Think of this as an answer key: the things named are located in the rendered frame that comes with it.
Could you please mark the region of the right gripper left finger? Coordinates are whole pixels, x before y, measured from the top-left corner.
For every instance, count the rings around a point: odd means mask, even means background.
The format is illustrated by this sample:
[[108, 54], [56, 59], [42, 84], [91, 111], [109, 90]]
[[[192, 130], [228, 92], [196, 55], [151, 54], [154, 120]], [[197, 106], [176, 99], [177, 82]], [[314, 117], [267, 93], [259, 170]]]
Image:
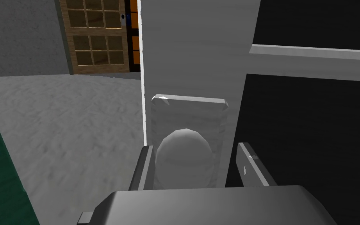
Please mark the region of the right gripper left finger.
[[143, 146], [128, 190], [153, 190], [154, 178], [155, 154], [153, 146]]

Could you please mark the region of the wooden glazed door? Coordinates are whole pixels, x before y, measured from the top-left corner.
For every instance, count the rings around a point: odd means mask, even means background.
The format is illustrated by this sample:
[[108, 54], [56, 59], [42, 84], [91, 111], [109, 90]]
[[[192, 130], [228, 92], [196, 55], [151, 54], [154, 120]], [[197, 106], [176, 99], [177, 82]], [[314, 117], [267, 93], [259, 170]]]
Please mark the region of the wooden glazed door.
[[125, 0], [58, 0], [74, 74], [130, 71]]

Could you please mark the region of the grey door leaf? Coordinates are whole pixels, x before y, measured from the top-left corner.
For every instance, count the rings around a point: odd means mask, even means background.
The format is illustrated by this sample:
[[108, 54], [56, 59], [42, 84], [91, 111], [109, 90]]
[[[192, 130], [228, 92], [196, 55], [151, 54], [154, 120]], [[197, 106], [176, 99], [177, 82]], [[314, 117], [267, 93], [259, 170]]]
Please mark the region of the grey door leaf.
[[245, 77], [360, 81], [360, 50], [254, 45], [260, 0], [137, 0], [144, 144], [156, 94], [223, 98], [230, 107], [216, 187], [226, 182]]

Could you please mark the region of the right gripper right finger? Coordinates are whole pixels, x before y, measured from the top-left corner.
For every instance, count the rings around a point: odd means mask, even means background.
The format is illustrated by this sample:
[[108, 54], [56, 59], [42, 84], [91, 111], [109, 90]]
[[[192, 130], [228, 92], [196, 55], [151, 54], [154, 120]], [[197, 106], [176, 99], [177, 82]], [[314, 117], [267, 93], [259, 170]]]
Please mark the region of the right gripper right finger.
[[244, 187], [277, 185], [249, 143], [237, 145], [236, 165]]

